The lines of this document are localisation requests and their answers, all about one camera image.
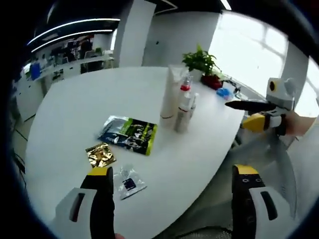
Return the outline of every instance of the small clear plastic bag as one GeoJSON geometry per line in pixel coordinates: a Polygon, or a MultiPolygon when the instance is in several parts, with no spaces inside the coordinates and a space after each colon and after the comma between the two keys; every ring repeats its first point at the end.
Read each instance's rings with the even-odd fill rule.
{"type": "Polygon", "coordinates": [[[122,166],[120,171],[114,174],[113,181],[114,190],[119,193],[121,200],[147,187],[131,164],[122,166]]]}

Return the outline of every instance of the gold foil packet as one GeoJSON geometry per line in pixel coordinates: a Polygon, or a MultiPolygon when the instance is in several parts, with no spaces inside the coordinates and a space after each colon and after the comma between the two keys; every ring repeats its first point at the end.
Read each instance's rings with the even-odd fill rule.
{"type": "Polygon", "coordinates": [[[100,143],[93,147],[87,148],[85,151],[93,168],[105,167],[116,161],[107,143],[100,143]]]}

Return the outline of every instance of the white pillar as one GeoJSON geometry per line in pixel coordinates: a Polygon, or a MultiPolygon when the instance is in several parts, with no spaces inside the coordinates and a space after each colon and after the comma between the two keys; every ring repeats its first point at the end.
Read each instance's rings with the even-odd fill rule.
{"type": "Polygon", "coordinates": [[[132,0],[124,7],[113,53],[117,66],[142,65],[155,7],[156,4],[145,0],[132,0]]]}
{"type": "Polygon", "coordinates": [[[93,49],[101,47],[102,50],[111,49],[112,34],[95,34],[93,38],[93,49]]]}
{"type": "Polygon", "coordinates": [[[297,80],[297,92],[295,97],[296,104],[306,82],[308,61],[309,56],[306,56],[297,46],[291,42],[288,43],[286,61],[281,77],[283,79],[292,77],[297,80]]]}

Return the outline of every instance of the red flower pot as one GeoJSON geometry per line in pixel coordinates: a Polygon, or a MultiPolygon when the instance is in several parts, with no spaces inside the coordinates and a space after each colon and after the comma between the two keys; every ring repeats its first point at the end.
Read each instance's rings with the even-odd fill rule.
{"type": "Polygon", "coordinates": [[[202,76],[201,81],[204,85],[207,85],[208,87],[217,90],[221,87],[223,87],[223,84],[219,81],[219,77],[214,76],[202,76]]]}

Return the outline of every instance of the oval table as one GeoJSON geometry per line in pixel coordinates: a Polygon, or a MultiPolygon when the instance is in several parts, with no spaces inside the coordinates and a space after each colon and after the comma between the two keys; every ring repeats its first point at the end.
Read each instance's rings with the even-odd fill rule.
{"type": "MultiPolygon", "coordinates": [[[[55,207],[92,169],[85,149],[110,115],[158,123],[167,68],[101,70],[55,83],[41,103],[26,149],[27,191],[40,219],[49,224],[55,207]]],[[[178,219],[197,199],[223,162],[243,111],[226,107],[200,83],[188,132],[159,126],[150,156],[111,146],[118,171],[131,163],[147,188],[120,200],[114,193],[115,232],[127,239],[149,239],[178,219]]]]}

